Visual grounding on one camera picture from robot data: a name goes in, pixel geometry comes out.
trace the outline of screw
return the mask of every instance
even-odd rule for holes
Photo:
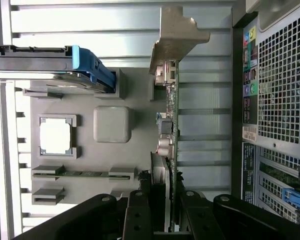
[[[230,199],[226,196],[222,196],[222,197],[220,197],[220,200],[223,202],[228,202]]]
[[[109,200],[110,200],[110,197],[107,197],[107,196],[101,199],[102,202],[106,202],[106,201],[109,201]]]
[[[194,193],[193,191],[187,191],[187,192],[186,192],[186,195],[187,195],[187,196],[193,196],[193,195],[195,195],[195,193]]]

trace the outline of mesh vent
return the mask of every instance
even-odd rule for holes
[[[296,169],[300,165],[300,159],[292,157],[277,151],[272,151],[267,148],[260,147],[260,156],[276,163],[285,165],[291,169]]]
[[[275,184],[274,182],[263,177],[262,178],[262,186],[265,189],[267,189],[269,192],[276,195],[278,198],[282,199],[282,188],[280,186],[278,186],[277,184]]]
[[[259,44],[258,135],[300,144],[300,18]]]
[[[274,200],[272,197],[268,196],[264,192],[262,193],[261,200],[267,204],[270,208],[275,210],[280,216],[285,219],[288,219],[291,222],[297,222],[297,215],[294,212],[291,212],[289,209],[281,205],[279,202]]]

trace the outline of blue drive handle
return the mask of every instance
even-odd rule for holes
[[[300,192],[294,190],[293,188],[282,189],[282,200],[300,208]]]
[[[113,89],[116,87],[115,75],[89,49],[72,46],[72,68],[90,74],[90,80],[94,84],[99,81]]]

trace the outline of label sticker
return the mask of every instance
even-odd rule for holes
[[[257,128],[253,126],[243,126],[242,138],[255,142],[257,140]]]

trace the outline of metal bracket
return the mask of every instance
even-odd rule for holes
[[[152,49],[149,73],[165,60],[181,61],[197,44],[209,42],[210,32],[199,31],[193,18],[183,16],[182,6],[161,8],[160,39]]]

